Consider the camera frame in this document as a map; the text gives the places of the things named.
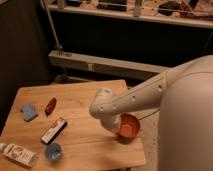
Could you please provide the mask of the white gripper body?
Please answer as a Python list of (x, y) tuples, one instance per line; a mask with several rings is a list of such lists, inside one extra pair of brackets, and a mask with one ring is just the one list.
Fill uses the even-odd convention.
[(112, 133), (117, 133), (120, 129), (121, 119), (119, 115), (106, 117), (100, 121), (103, 128)]

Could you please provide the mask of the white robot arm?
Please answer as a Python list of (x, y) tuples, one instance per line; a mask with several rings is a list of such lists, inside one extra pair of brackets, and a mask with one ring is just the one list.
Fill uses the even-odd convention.
[(101, 88), (89, 112), (116, 132), (126, 112), (159, 109), (158, 171), (213, 171), (213, 55), (148, 79), (116, 96)]

